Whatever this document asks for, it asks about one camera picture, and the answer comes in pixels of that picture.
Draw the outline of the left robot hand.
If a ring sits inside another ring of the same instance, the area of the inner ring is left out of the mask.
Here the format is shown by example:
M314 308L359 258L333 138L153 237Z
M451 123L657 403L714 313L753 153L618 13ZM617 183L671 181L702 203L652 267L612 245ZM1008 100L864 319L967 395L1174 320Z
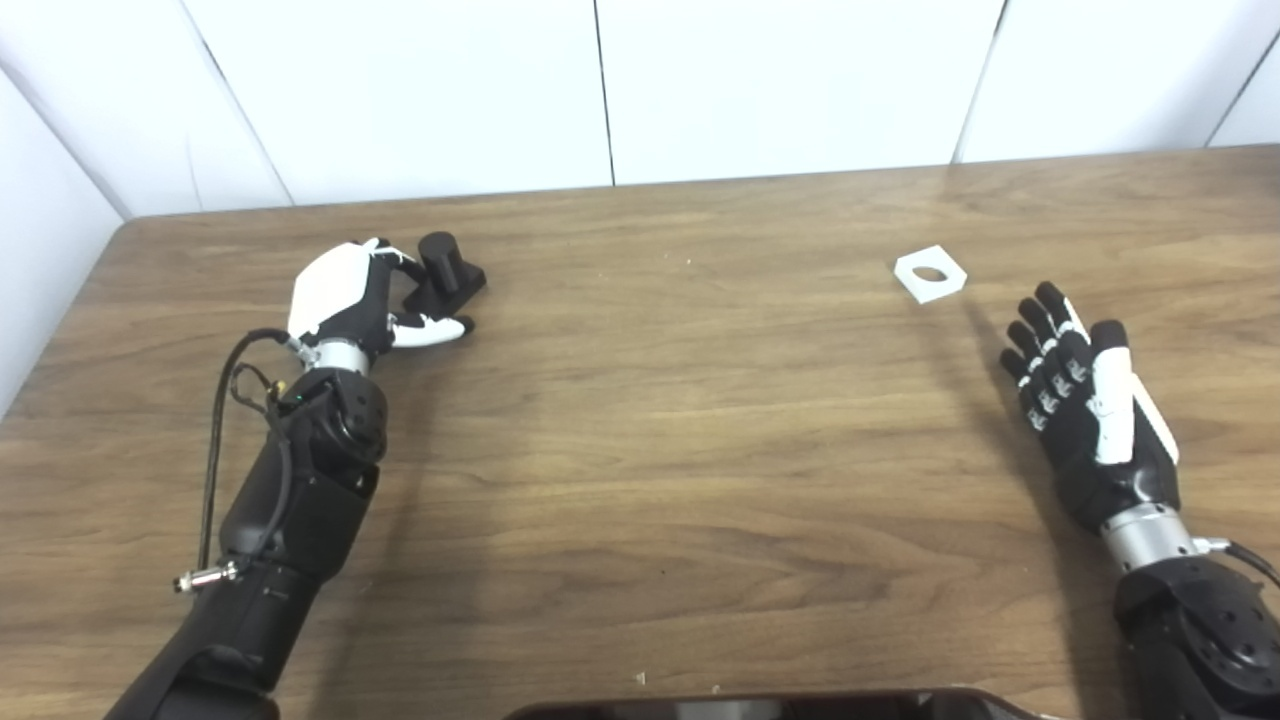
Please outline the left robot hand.
M366 374L394 348L425 348L474 332L460 316L390 310L390 281L399 272L428 286L428 269L384 238L340 243L294 279L287 332L307 366Z

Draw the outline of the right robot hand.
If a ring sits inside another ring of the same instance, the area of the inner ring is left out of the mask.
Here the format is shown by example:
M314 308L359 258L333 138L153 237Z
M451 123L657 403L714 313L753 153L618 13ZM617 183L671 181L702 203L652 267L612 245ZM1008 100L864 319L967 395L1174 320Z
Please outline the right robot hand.
M1140 505L1181 507L1180 452L1137 374L1125 325L1087 325L1052 282L1018 305L998 356L1065 512L1098 534Z

